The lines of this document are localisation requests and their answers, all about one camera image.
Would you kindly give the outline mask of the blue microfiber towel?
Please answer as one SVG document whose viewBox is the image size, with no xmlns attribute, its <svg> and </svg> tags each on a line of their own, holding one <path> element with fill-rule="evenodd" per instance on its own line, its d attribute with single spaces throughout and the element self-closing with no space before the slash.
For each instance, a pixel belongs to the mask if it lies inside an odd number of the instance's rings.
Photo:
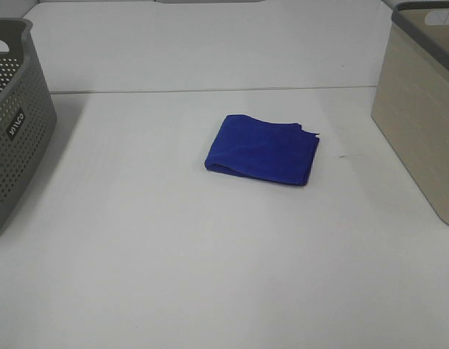
<svg viewBox="0 0 449 349">
<path fill-rule="evenodd" d="M 301 124 L 277 124 L 228 115 L 204 166 L 212 172 L 303 186 L 310 177 L 320 138 Z"/>
</svg>

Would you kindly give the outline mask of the beige plastic basket grey rim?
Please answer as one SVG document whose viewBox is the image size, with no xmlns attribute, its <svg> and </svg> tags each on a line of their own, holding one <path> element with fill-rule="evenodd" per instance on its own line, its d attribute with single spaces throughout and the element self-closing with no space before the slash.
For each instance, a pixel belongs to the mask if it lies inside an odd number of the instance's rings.
<svg viewBox="0 0 449 349">
<path fill-rule="evenodd" d="M 449 225 L 449 1 L 393 8 L 371 117 Z"/>
</svg>

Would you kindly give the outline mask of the grey perforated plastic basket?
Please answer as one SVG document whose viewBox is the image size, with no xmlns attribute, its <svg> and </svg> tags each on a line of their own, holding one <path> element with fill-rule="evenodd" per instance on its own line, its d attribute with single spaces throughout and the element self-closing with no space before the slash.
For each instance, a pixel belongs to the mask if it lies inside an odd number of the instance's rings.
<svg viewBox="0 0 449 349">
<path fill-rule="evenodd" d="M 31 21 L 0 18 L 0 233 L 48 147 L 57 114 Z"/>
</svg>

